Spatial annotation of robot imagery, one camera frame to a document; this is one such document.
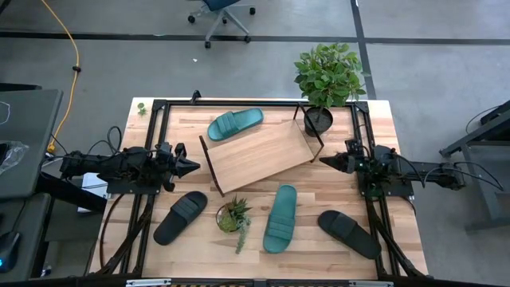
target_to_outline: yellow extension cord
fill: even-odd
[[[69,104],[67,106],[67,111],[65,111],[64,118],[58,124],[58,128],[55,131],[55,135],[54,136],[55,136],[55,138],[57,138],[58,132],[61,130],[62,124],[65,122],[65,120],[67,120],[67,116],[69,115],[69,111],[71,110],[71,106],[73,105],[74,88],[75,88],[75,86],[77,84],[78,73],[80,72],[80,53],[78,52],[78,47],[77,47],[77,44],[74,42],[73,36],[71,36],[71,33],[67,30],[67,28],[65,27],[64,23],[62,23],[60,18],[55,14],[55,12],[53,12],[51,7],[46,3],[45,0],[41,0],[41,1],[46,6],[46,8],[48,8],[49,12],[51,12],[51,14],[55,17],[55,19],[57,19],[58,23],[62,26],[62,28],[64,28],[64,31],[69,36],[69,40],[71,40],[71,42],[72,42],[72,44],[74,46],[74,50],[76,52],[76,66],[73,67],[73,70],[74,70],[74,79],[73,79],[73,84],[71,85],[71,94],[69,96]],[[51,141],[49,142],[47,151],[50,152],[50,153],[54,153],[55,152],[55,139],[51,139]]]

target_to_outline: wooden tray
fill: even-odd
[[[303,106],[298,105],[292,120],[211,149],[207,148],[205,140],[199,136],[214,184],[222,196],[239,187],[315,160],[320,150],[315,155],[312,153],[296,122],[300,108],[305,119],[313,126]],[[321,147],[324,147],[315,128],[312,130]]]

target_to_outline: computer mouse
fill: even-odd
[[[16,265],[21,236],[15,231],[0,235],[0,273],[9,272]]]

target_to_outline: plastic bag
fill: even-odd
[[[24,145],[19,141],[0,141],[0,144],[8,144],[9,150],[6,153],[6,157],[3,160],[2,164],[0,164],[0,175],[10,169],[11,167],[15,167],[20,161],[22,161],[23,156],[29,150],[29,146]]]

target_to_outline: floor stripe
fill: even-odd
[[[203,35],[156,35],[156,34],[120,34],[120,33],[72,33],[76,40],[117,40],[117,41],[205,41]],[[47,32],[11,32],[0,31],[0,37],[29,39],[68,39],[66,33]],[[356,43],[357,37],[315,37],[315,36],[250,36],[252,41],[280,42],[342,42]],[[245,41],[245,36],[215,35],[211,41]]]
[[[119,41],[205,41],[204,35],[156,35],[122,33],[73,33],[77,40]],[[28,39],[68,39],[65,33],[0,31],[0,37]],[[325,37],[325,36],[250,36],[252,41],[281,42],[342,42],[395,45],[510,45],[510,39],[446,39],[446,38],[392,38],[392,37]],[[214,41],[244,41],[244,36],[213,36]]]
[[[377,96],[375,95],[374,80],[372,79],[372,71],[370,69],[370,62],[368,61],[367,44],[364,41],[365,34],[363,32],[363,25],[361,24],[361,16],[359,15],[357,0],[351,0],[351,8],[352,16],[354,18],[354,26],[356,28],[356,36],[358,36],[359,40],[359,57],[361,59],[361,64],[363,65],[363,71],[369,74],[368,76],[365,76],[368,100],[375,100],[377,99]]]
[[[510,45],[510,39],[445,39],[366,37],[367,44],[397,45]]]

